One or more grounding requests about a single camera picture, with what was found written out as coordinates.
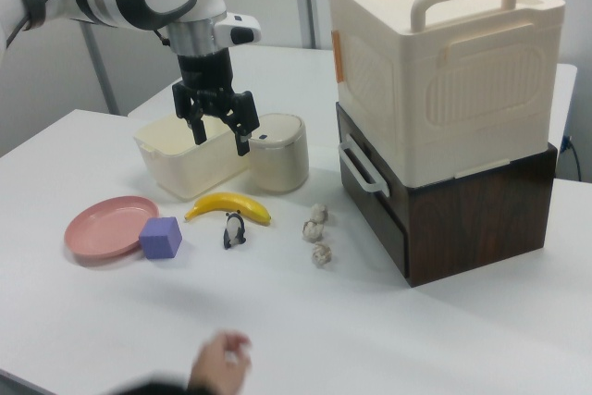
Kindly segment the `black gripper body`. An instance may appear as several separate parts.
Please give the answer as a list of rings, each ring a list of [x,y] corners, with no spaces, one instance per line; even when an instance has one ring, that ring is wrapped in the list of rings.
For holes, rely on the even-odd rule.
[[[181,82],[192,91],[222,93],[218,102],[230,105],[233,72],[227,48],[205,56],[178,56]]]

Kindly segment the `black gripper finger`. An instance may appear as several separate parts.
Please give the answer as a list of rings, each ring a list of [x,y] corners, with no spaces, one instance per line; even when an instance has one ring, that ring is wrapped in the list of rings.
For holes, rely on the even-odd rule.
[[[207,135],[203,123],[204,112],[197,92],[187,87],[183,81],[175,83],[172,92],[177,117],[187,122],[195,144],[202,144],[207,140]]]
[[[259,128],[255,102],[251,92],[225,92],[223,122],[235,135],[238,156],[245,156],[250,151],[249,139],[252,132]]]

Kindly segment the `person's hand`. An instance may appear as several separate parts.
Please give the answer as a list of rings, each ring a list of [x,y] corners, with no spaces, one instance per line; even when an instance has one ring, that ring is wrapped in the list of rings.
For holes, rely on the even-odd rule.
[[[239,394],[251,357],[249,337],[239,331],[222,330],[205,342],[191,368],[187,389],[206,389],[213,394]]]

